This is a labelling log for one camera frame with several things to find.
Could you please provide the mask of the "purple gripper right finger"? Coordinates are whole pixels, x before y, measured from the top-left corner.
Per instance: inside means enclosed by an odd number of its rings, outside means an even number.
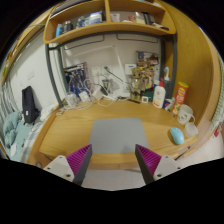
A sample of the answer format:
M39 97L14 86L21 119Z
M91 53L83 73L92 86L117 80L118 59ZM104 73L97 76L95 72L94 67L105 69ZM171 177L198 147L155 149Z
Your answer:
M135 145L137 158L144 182L150 184L181 169L181 166L170 156L160 156L141 145Z

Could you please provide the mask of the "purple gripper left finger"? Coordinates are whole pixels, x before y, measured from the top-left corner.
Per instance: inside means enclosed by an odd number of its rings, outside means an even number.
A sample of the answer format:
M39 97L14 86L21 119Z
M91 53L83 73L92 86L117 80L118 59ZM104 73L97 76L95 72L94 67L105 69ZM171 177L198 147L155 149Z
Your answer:
M57 156L44 170L81 186L91 157L92 145L89 144L68 156Z

